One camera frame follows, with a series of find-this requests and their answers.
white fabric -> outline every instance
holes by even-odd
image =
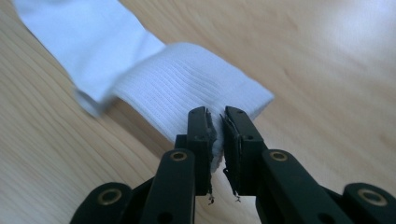
[[[254,119],[273,94],[239,69],[199,46],[165,46],[116,0],[14,0],[21,20],[76,85],[76,98],[98,117],[115,97],[135,108],[174,142],[198,106],[212,113],[222,156],[219,114],[226,105]]]

brass screw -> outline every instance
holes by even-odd
[[[367,203],[376,206],[385,206],[388,204],[388,201],[384,198],[384,196],[370,189],[359,189],[358,195],[361,196],[361,198]]]
[[[171,159],[174,161],[184,161],[187,159],[187,154],[185,152],[174,152],[171,154]]]
[[[288,155],[280,151],[273,151],[270,156],[275,161],[286,161],[288,159]]]
[[[101,205],[111,205],[116,203],[122,196],[119,189],[106,189],[98,196],[98,203]]]

wooden table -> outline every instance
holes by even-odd
[[[342,192],[366,182],[396,195],[396,5],[391,1],[123,3],[166,43],[204,46],[276,99],[255,119],[271,148],[292,153]],[[93,119],[66,72],[0,3],[0,223],[67,223],[95,187],[136,187],[172,148],[118,101]],[[259,223],[221,170],[196,223]]]

wooden surface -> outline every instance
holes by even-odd
[[[392,1],[123,3],[166,43],[212,50],[272,91],[255,120],[267,146],[292,153],[342,192],[366,182],[396,195],[396,14]],[[151,178],[172,145],[123,102],[100,119],[66,72],[0,3],[0,223],[67,223],[95,187]],[[259,223],[220,170],[196,223]]]

ribbed sock fabric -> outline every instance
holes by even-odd
[[[220,116],[226,105],[256,118],[274,95],[202,47],[167,45],[116,0],[14,0],[21,20],[76,85],[76,99],[98,117],[120,97],[168,140],[187,132],[188,112],[206,106],[222,156]]]

